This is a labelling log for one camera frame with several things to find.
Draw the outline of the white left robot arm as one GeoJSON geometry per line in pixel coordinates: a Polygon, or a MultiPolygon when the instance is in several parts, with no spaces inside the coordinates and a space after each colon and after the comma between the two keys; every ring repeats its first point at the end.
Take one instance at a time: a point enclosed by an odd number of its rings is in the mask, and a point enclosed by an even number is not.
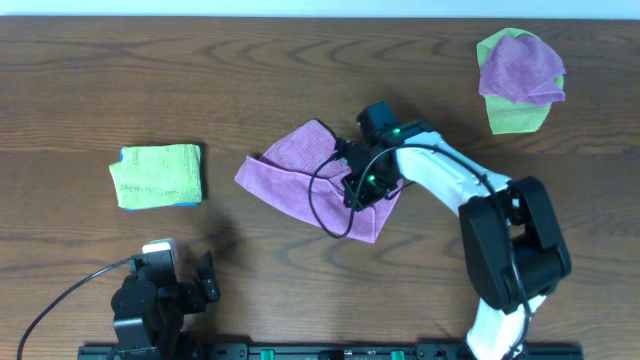
{"type": "Polygon", "coordinates": [[[138,255],[131,273],[111,299],[118,344],[112,357],[121,360],[205,359],[207,351],[182,330],[184,317],[203,313],[220,299],[213,257],[206,252],[197,276],[179,281],[169,250],[138,255]]]}

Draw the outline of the pink microfiber cloth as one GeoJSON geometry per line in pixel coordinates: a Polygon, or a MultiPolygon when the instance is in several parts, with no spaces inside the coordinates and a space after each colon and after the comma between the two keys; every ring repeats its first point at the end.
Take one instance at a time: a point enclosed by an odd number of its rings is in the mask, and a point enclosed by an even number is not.
{"type": "Polygon", "coordinates": [[[277,210],[311,225],[325,226],[351,239],[376,241],[396,199],[381,200],[357,212],[348,223],[341,180],[351,173],[344,160],[329,161],[336,138],[323,123],[310,120],[278,140],[261,156],[247,157],[235,181],[277,210]]]}

